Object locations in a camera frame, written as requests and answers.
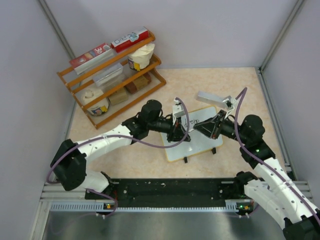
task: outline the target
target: whiteboard stand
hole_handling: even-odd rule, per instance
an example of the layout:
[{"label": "whiteboard stand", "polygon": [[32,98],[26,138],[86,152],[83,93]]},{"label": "whiteboard stand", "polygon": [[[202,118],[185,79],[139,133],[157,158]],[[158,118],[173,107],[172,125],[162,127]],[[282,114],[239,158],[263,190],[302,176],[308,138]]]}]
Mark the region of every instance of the whiteboard stand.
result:
[{"label": "whiteboard stand", "polygon": [[[190,129],[192,129],[196,123],[212,118],[216,114],[217,110],[214,106],[201,108],[196,111],[190,112]],[[186,129],[186,116],[181,117],[181,122],[183,127]],[[223,144],[223,139],[221,135],[217,139],[210,139],[196,130],[190,132],[189,135],[191,137],[190,142],[182,142],[178,146],[165,149],[165,154],[168,162],[171,163],[177,160],[184,160],[184,162],[187,163],[188,157],[206,151],[212,151],[212,153],[215,154],[217,152],[216,147],[219,147]],[[170,146],[173,144],[172,142],[167,141],[167,135],[165,133],[161,133],[161,138],[164,146]]]}]

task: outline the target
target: plastic container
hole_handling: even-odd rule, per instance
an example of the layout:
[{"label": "plastic container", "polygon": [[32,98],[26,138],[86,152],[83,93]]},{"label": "plastic container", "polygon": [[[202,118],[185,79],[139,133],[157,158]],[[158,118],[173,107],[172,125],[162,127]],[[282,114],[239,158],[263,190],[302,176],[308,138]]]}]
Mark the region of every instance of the plastic container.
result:
[{"label": "plastic container", "polygon": [[[100,97],[103,91],[99,88],[88,88],[81,96],[82,104],[86,105],[94,99]],[[108,111],[109,102],[106,98],[97,102],[95,105],[89,107],[87,111],[93,116],[99,116],[105,114]]]},{"label": "plastic container", "polygon": [[104,93],[108,92],[109,90],[113,89],[124,80],[127,79],[127,76],[124,73],[120,73],[120,75],[115,76],[114,78],[110,79],[105,84],[101,85],[99,89],[101,89]]},{"label": "plastic container", "polygon": [[117,63],[108,67],[105,71],[94,76],[92,79],[97,87],[102,87],[105,84],[111,84],[112,81],[116,80],[116,77],[119,76],[123,71],[124,66],[122,66],[121,63]]},{"label": "plastic container", "polygon": [[146,68],[150,63],[150,58],[154,53],[154,49],[155,44],[149,43],[140,47],[135,52],[128,54],[129,67],[136,71]]}]

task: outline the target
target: wooden shelf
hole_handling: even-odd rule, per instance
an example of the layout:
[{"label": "wooden shelf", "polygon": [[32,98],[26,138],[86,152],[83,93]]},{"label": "wooden shelf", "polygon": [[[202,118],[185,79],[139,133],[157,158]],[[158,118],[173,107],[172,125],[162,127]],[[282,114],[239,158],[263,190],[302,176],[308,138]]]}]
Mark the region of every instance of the wooden shelf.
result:
[{"label": "wooden shelf", "polygon": [[[142,41],[138,42],[137,44],[135,44],[135,45],[129,47],[128,49],[120,52],[119,54],[117,54],[116,56],[112,57],[111,59],[108,59],[106,62],[96,66],[95,68],[89,70],[88,72],[82,74],[81,76],[78,76],[77,78],[75,78],[75,79],[73,79],[73,80],[71,80],[69,82],[67,82],[65,80],[64,76],[69,74],[69,73],[71,73],[74,70],[72,67],[69,67],[69,68],[67,68],[67,69],[65,69],[65,70],[63,70],[61,72],[57,72],[57,75],[59,76],[61,81],[64,83],[66,88],[69,90],[69,92],[74,97],[74,99],[77,102],[77,104],[81,107],[81,109],[83,110],[85,115],[88,117],[88,119],[94,125],[94,127],[96,129],[100,128],[102,125],[106,124],[107,122],[109,122],[110,120],[112,120],[113,118],[118,116],[119,114],[121,114],[124,111],[126,111],[127,109],[131,108],[133,105],[135,105],[136,103],[138,103],[139,101],[141,101],[142,99],[144,99],[145,97],[147,97],[151,93],[155,92],[156,90],[158,90],[159,88],[161,88],[162,86],[164,86],[167,83],[166,80],[155,69],[156,66],[161,64],[160,58],[157,57],[155,54],[153,54],[151,59],[150,59],[150,63],[146,68],[142,69],[141,71],[137,71],[134,75],[128,77],[125,81],[123,81],[122,83],[118,84],[117,86],[115,86],[114,88],[110,89],[109,91],[105,92],[103,95],[97,97],[93,101],[87,103],[86,105],[83,105],[81,103],[81,101],[79,100],[79,98],[77,97],[76,94],[95,83],[92,79],[90,79],[90,78],[93,77],[93,75],[95,75],[99,71],[103,70],[104,68],[108,67],[109,65],[121,60],[122,58],[124,58],[128,54],[133,53],[134,51],[136,51],[137,49],[141,48],[142,46],[154,41],[155,39],[156,39],[155,35],[151,31],[149,31],[149,37],[146,38],[145,40],[142,40]],[[121,64],[123,66],[126,65],[127,63],[128,63],[127,59],[121,62]],[[108,110],[107,113],[103,115],[104,117],[102,117],[102,116],[91,116],[88,113],[88,111],[87,111],[88,108],[90,108],[91,106],[93,106],[96,103],[100,102],[104,98],[107,98],[108,96],[110,96],[114,92],[116,92],[119,89],[123,88],[125,85],[131,83],[135,79],[139,78],[140,76],[142,76],[143,74],[148,73],[148,72],[150,72],[155,78],[158,79],[158,82],[159,82],[158,84],[155,84],[154,81],[153,81],[153,83],[150,84],[151,87],[148,86],[146,88],[148,90],[147,91],[144,90],[143,94],[138,94],[140,91],[138,93],[133,94],[130,97],[130,99],[131,99],[130,101],[125,101],[126,103],[129,102],[128,104],[126,104],[126,105],[122,104],[122,107],[117,107],[118,110],[117,111],[113,110],[112,113],[111,112],[109,113],[109,110]]]}]

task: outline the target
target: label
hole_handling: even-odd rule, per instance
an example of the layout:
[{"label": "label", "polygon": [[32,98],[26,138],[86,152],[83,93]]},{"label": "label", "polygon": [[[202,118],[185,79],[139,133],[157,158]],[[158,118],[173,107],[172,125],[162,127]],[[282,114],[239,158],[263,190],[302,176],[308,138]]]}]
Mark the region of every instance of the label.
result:
[{"label": "label", "polygon": [[135,30],[127,35],[124,35],[122,37],[119,37],[117,40],[114,40],[111,44],[112,46],[115,48],[127,41],[130,41],[130,42],[135,42],[139,39],[139,35],[144,33],[144,32],[147,32],[148,30],[143,27],[142,29],[139,29],[139,30]]},{"label": "label", "polygon": [[96,116],[99,116],[99,115],[102,115],[104,113],[106,113],[108,111],[108,108],[106,106],[100,106],[94,110],[90,109],[90,111],[96,115]]},{"label": "label", "polygon": [[133,70],[140,71],[140,64],[128,59],[129,67]]}]

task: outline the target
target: beige floor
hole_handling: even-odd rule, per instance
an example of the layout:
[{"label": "beige floor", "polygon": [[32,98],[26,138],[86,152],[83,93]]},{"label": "beige floor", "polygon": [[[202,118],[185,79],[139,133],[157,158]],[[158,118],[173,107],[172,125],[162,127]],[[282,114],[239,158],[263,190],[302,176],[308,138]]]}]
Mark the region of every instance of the beige floor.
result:
[{"label": "beige floor", "polygon": [[[239,122],[244,116],[256,114],[263,120],[266,129],[263,139],[275,152],[283,165],[283,158],[276,140],[263,93],[254,68],[187,68],[159,69],[167,84],[141,101],[125,113],[96,130],[79,107],[76,108],[69,137],[74,141],[85,140],[116,127],[125,119],[140,111],[148,99],[162,103],[163,113],[171,113],[174,97],[181,98],[188,111],[207,107],[195,100],[198,91],[215,93],[222,97],[237,96],[248,87],[239,114]],[[162,145],[160,134],[150,132],[144,141]],[[95,171],[104,171],[112,178],[224,178],[234,177],[239,171],[250,171],[250,166],[242,159],[239,144],[223,137],[223,145],[217,154],[210,151],[183,160],[167,162],[164,149],[151,148],[139,143],[118,148],[106,154],[89,166]]]}]

